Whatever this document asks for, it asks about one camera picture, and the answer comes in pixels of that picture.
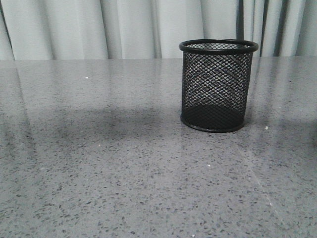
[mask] granite countertop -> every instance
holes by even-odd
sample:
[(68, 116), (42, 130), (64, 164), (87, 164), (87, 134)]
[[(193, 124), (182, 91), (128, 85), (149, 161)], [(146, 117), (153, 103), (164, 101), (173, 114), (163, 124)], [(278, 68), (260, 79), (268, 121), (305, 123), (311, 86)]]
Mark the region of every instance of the granite countertop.
[(254, 58), (216, 134), (180, 121), (181, 59), (0, 61), (0, 238), (315, 238), (316, 66)]

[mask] gray speckled surface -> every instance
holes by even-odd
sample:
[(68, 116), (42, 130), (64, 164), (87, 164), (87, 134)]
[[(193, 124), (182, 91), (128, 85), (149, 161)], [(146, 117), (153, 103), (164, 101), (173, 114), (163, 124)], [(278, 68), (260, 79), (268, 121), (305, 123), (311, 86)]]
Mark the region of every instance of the gray speckled surface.
[(255, 58), (245, 127), (210, 134), (180, 59), (0, 62), (0, 237), (316, 237), (316, 65)]

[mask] base of pen holder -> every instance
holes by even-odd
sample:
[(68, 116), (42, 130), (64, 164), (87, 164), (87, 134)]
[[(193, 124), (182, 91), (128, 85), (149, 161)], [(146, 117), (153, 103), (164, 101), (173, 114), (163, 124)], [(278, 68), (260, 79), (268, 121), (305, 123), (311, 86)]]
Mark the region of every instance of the base of pen holder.
[(196, 130), (222, 133), (244, 126), (244, 116), (221, 106), (203, 105), (188, 108), (181, 114), (182, 122)]

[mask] curtain fold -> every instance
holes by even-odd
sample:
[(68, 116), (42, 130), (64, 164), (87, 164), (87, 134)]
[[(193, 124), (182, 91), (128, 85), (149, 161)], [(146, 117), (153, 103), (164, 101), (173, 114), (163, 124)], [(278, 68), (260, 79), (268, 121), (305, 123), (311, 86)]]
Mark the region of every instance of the curtain fold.
[(0, 0), (0, 60), (179, 58), (200, 38), (317, 55), (316, 0)]

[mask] pen holder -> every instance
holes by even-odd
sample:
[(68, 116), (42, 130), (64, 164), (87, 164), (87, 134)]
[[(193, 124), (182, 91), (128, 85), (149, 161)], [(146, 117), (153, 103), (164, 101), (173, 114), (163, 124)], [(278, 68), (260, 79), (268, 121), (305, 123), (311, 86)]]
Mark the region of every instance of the pen holder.
[(244, 125), (253, 52), (257, 43), (201, 39), (183, 51), (182, 122), (207, 132), (231, 132)]

